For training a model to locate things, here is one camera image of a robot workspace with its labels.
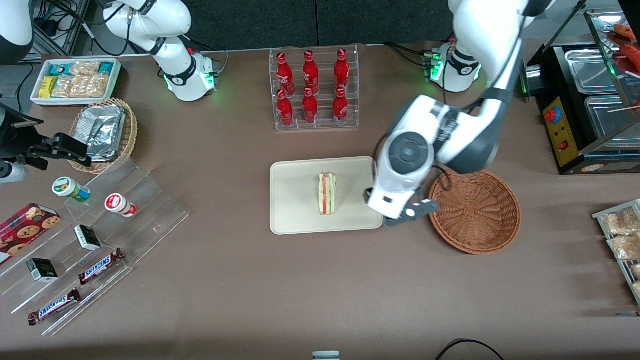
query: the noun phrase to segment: white tray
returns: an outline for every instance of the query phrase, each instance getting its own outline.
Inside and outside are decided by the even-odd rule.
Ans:
[[[364,199],[373,187],[374,161],[369,156],[283,161],[271,166],[269,225],[276,235],[377,229],[383,217]],[[318,175],[337,175],[335,214],[320,215]]]
[[[51,67],[53,65],[61,65],[74,63],[76,61],[99,61],[101,63],[112,63],[113,68],[111,69],[111,73],[109,74],[109,82],[107,83],[107,89],[104,91],[104,96],[102,97],[79,97],[79,98],[57,98],[51,97],[48,99],[44,99],[38,96],[40,91],[40,86],[42,85],[42,79],[45,76],[49,75],[49,71],[51,71]],[[55,59],[55,60],[47,60],[42,64],[42,69],[40,70],[40,74],[38,75],[38,81],[36,81],[36,85],[33,87],[33,91],[31,92],[31,101],[43,107],[48,106],[83,106],[87,104],[93,104],[99,101],[105,101],[111,98],[111,94],[113,94],[113,89],[116,87],[116,82],[118,81],[118,75],[120,74],[121,64],[118,60],[114,58],[71,58],[71,59]]]

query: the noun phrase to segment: sausage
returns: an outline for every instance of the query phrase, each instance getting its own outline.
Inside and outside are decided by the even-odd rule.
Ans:
[[[634,34],[634,31],[631,30],[631,28],[628,26],[624,26],[622,24],[615,24],[613,26],[613,30],[616,32],[616,34],[622,35],[625,38],[628,38],[630,40],[636,39],[636,34]]]
[[[640,70],[640,49],[634,45],[625,44],[620,46],[620,54],[626,56],[636,66],[636,70]]]

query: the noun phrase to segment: red emergency stop button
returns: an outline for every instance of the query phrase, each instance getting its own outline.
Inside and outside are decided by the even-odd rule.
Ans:
[[[557,106],[554,106],[553,108],[545,111],[545,120],[550,122],[551,124],[556,124],[557,122],[559,122],[561,117],[562,110],[560,110],[560,108],[558,108]]]
[[[553,109],[547,110],[547,112],[545,113],[545,120],[552,122],[555,119],[556,119],[556,111]]]

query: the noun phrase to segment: yellow snack box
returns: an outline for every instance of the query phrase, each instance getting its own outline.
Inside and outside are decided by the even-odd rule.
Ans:
[[[42,85],[40,85],[38,97],[41,99],[51,98],[51,91],[56,86],[57,80],[58,78],[55,76],[45,76],[44,78],[42,78]]]

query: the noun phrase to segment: white container with red lid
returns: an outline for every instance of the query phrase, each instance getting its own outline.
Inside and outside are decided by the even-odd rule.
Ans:
[[[119,193],[112,193],[104,201],[104,207],[112,213],[130,218],[138,212],[138,207]]]

